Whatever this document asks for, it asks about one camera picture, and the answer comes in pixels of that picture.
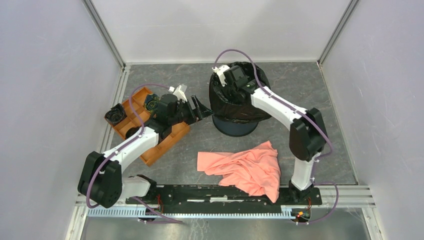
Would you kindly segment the dark blue trash bin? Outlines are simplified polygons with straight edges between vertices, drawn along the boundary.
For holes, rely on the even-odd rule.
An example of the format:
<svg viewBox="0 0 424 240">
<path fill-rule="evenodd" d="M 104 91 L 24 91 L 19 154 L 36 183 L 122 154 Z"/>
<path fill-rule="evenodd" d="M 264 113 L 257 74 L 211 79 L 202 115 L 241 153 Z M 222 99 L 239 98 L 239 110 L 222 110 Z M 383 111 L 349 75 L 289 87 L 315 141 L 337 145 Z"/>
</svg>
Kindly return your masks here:
<svg viewBox="0 0 424 240">
<path fill-rule="evenodd" d="M 229 137 L 244 137 L 251 134 L 259 125 L 259 122 L 236 123 L 224 121 L 217 116 L 212 116 L 212 122 L 215 128 L 222 134 Z"/>
</svg>

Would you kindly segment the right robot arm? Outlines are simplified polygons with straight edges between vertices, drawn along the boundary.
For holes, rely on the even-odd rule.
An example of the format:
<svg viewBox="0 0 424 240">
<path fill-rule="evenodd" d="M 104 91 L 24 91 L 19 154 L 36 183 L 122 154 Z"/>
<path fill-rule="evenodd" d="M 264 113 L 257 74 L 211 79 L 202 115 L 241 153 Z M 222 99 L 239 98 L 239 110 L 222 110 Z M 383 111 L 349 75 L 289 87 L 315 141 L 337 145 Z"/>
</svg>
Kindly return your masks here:
<svg viewBox="0 0 424 240">
<path fill-rule="evenodd" d="M 314 163 L 329 142 L 321 112 L 290 103 L 262 85 L 256 75 L 248 76 L 240 66 L 221 65 L 214 72 L 228 97 L 264 111 L 289 130 L 295 164 L 288 196 L 293 203 L 302 204 L 313 185 Z"/>
</svg>

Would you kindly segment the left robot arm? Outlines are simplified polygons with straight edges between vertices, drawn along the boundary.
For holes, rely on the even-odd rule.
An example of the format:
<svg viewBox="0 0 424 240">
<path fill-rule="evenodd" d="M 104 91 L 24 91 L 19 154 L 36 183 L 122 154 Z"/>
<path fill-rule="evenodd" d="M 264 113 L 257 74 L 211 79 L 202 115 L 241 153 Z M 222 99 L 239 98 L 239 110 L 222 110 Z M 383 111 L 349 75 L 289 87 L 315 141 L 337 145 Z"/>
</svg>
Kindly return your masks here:
<svg viewBox="0 0 424 240">
<path fill-rule="evenodd" d="M 142 154 L 165 143 L 173 126 L 191 125 L 213 114 L 196 96 L 191 99 L 194 105 L 174 94 L 164 94 L 146 104 L 151 110 L 149 119 L 125 141 L 103 153 L 88 154 L 77 190 L 85 196 L 89 208 L 110 208 L 131 197 L 139 197 L 145 204 L 156 200 L 157 190 L 151 186 L 152 181 L 142 175 L 124 178 L 123 171 Z"/>
</svg>

